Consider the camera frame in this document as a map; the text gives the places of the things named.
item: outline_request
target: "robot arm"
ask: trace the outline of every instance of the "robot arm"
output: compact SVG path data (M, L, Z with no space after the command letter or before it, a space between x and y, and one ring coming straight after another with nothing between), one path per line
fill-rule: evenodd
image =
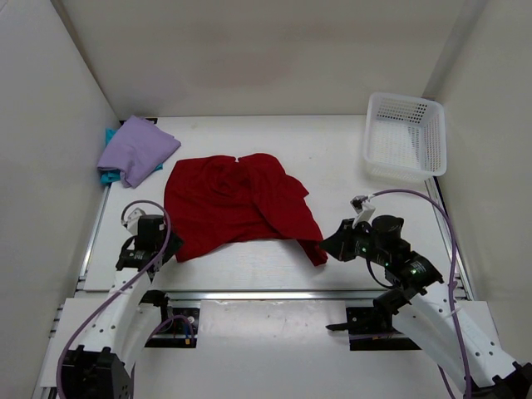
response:
M125 226L135 236L122 246L108 298L116 295L162 248L166 226L162 216L136 209ZM170 233L163 257L105 308L81 333L75 350L62 364L62 388L68 399L127 399L131 371L150 335L168 318L168 298L150 290L160 267L183 244Z
M407 335L464 392L464 363L448 288L441 274L401 238L403 219L384 215L369 224L375 208L366 199L356 197L352 201L357 217L343 220L338 231L320 244L321 248L343 262L360 256L385 268L386 280L393 289L373 301L371 321ZM469 361L473 397L525 399L532 384L532 364L521 366L497 347L465 310L457 308L456 315ZM367 322L357 320L328 329L351 329Z

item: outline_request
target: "metal frame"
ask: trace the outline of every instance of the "metal frame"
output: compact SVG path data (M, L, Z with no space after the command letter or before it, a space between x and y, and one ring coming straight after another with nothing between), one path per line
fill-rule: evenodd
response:
M426 187L426 190L428 191L429 197L431 197L434 201L436 201L439 206L441 206L442 208L445 208L443 204L443 199L441 198L440 191L435 182L435 178L426 180L425 187ZM438 226L440 227L441 237L443 238L443 242L446 246L447 254L449 255L449 259L451 259L451 253L452 253L451 234L449 233L446 222L443 219L443 216L441 216L440 212L434 209L434 215L436 216ZM458 252L456 254L456 266L458 267L458 274L460 275L460 279L463 285L463 289L465 291L465 295L470 301L475 300L475 295L473 294L473 289L471 288L470 280L469 280L469 277L467 276L466 267L460 255L460 249L458 249Z
M98 207L96 220L92 226L89 242L86 245L85 256L83 256L83 263L81 264L80 277L84 277L86 275L87 268L91 262L92 250L94 249L94 243L96 242L96 237L100 231L101 219L103 218L103 213L106 210L107 199L109 198L110 191L111 186L107 185L103 191L103 197L101 198L100 206Z

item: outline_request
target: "teal cloth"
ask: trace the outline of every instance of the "teal cloth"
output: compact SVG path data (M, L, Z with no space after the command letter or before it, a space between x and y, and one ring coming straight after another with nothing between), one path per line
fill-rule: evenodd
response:
M113 129L106 129L106 146L109 144L109 141L113 138L116 131ZM163 169L163 164L158 164L154 171ZM103 185L110 185L113 181L120 180L120 171L119 170L106 170L101 174L100 182Z

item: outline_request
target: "red cloth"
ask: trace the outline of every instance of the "red cloth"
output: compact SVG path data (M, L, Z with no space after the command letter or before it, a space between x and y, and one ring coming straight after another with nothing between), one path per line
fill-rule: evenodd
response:
M185 243L184 262L222 244L296 239L314 266L327 262L322 233L305 204L303 185L277 158L254 154L180 160L166 183L165 208Z

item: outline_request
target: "folded clothing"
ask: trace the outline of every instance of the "folded clothing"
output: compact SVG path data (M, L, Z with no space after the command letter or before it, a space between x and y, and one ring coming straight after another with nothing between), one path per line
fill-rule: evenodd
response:
M137 187L181 143L153 123L132 116L104 149L98 169L120 171L125 187Z
M111 141L113 136L116 134L116 132L117 131L113 129L106 129L106 146L109 145L109 142ZM161 169L163 169L163 164L158 164L155 167L154 172L156 170L161 170ZM110 185L111 183L118 181L118 180L120 180L120 171L118 169L104 171L100 177L100 182L103 185Z

